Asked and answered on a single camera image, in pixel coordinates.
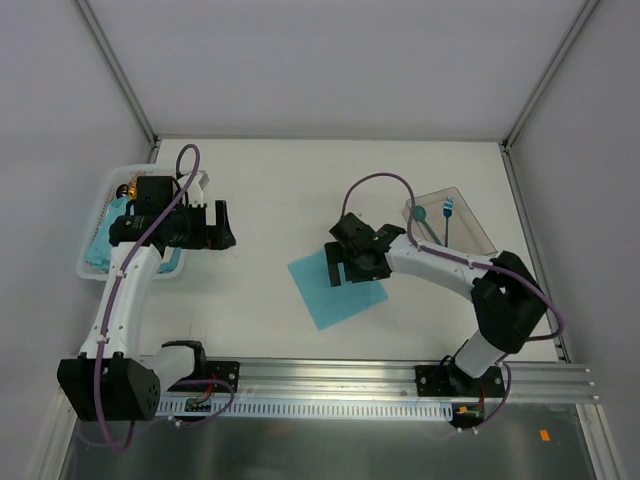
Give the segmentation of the blue paper napkin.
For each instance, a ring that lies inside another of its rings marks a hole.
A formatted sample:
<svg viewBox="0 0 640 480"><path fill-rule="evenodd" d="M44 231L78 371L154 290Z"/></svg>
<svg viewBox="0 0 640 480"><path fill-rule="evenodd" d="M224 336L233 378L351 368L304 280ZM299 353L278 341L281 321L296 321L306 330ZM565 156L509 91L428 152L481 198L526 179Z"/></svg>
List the blue paper napkin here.
<svg viewBox="0 0 640 480"><path fill-rule="evenodd" d="M348 320L388 300L387 292L379 281L348 281L343 264L339 265L341 284L332 287L324 251L291 262L288 270L318 330Z"/></svg>

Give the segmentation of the teal spoon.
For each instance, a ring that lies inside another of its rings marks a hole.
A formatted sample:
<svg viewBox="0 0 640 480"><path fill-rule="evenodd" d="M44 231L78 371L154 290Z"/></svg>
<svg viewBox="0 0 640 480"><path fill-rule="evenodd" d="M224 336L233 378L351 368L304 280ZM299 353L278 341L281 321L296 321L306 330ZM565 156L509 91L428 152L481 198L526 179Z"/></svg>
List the teal spoon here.
<svg viewBox="0 0 640 480"><path fill-rule="evenodd" d="M427 212L424 207L420 205L415 206L412 209L412 217L418 224L422 225L426 229L427 233L436 245L442 245L440 238L427 221Z"/></svg>

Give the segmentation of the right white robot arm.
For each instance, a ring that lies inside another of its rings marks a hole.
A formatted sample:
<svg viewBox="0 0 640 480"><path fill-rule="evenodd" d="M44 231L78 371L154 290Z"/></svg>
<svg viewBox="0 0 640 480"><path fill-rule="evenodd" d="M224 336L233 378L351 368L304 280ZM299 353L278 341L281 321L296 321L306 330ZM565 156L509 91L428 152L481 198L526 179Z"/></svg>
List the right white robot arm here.
<svg viewBox="0 0 640 480"><path fill-rule="evenodd" d="M378 230L345 217L324 244L329 283L362 283L404 274L439 285L466 300L477 329L452 356L441 375L460 396L480 388L497 362L518 353L546 314L541 291L521 259L508 251L496 257L461 254L415 240L405 229Z"/></svg>

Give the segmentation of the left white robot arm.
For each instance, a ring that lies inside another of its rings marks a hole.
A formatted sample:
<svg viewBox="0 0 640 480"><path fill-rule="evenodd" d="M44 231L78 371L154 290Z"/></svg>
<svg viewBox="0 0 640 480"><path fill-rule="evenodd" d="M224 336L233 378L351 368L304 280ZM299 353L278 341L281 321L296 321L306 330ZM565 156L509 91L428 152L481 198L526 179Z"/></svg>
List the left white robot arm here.
<svg viewBox="0 0 640 480"><path fill-rule="evenodd" d="M203 388L230 394L234 363L212 367L201 342L173 340L147 360L139 354L142 312L166 249L224 250L235 239L228 222L210 226L203 206L133 201L110 226L109 274L96 320L77 357L63 359L57 380L77 417L85 422L147 421L171 389Z"/></svg>

